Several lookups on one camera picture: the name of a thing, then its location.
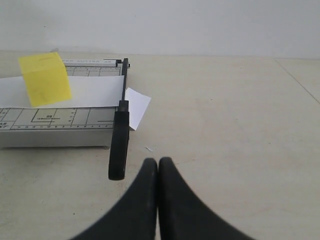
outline white wall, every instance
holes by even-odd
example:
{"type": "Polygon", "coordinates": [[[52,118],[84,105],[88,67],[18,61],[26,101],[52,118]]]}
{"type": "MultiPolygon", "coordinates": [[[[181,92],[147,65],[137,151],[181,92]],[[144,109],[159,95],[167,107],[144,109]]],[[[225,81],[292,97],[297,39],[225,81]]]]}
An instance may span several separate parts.
{"type": "Polygon", "coordinates": [[[0,0],[0,50],[320,59],[320,0],[0,0]]]}

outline paper cutter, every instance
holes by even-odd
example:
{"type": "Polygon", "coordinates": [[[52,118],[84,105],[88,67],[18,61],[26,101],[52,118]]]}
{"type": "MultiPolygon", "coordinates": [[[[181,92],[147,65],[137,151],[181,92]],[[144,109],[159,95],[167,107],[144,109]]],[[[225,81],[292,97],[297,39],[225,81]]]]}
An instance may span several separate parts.
{"type": "Polygon", "coordinates": [[[0,148],[110,147],[109,178],[125,176],[129,140],[129,102],[125,101],[127,58],[65,59],[68,76],[124,75],[114,107],[0,108],[0,148]]]}

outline yellow sticky note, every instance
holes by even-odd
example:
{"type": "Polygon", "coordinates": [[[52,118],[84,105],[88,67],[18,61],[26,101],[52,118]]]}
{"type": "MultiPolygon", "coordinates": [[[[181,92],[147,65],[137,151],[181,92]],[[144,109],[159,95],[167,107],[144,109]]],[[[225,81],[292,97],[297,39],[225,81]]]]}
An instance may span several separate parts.
{"type": "Polygon", "coordinates": [[[23,56],[18,60],[32,107],[72,98],[66,67],[57,52],[23,56]]]}

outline black rubber object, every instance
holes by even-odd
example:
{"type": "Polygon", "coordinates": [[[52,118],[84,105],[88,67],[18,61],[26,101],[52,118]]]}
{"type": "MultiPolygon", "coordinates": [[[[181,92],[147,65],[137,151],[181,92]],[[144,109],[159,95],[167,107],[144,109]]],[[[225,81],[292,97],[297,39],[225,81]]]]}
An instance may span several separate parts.
{"type": "Polygon", "coordinates": [[[158,168],[147,158],[123,197],[93,226],[72,240],[154,240],[158,168]]]}
{"type": "Polygon", "coordinates": [[[212,212],[189,188],[169,157],[159,162],[158,187],[162,240],[253,240],[212,212]]]}

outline black handle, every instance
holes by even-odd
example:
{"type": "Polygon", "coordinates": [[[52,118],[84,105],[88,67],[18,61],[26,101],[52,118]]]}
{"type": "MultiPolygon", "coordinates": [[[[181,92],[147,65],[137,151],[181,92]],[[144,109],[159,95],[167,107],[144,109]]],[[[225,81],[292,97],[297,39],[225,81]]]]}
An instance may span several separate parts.
{"type": "Polygon", "coordinates": [[[116,111],[109,158],[110,180],[118,181],[125,178],[129,130],[129,112],[116,111]]]}

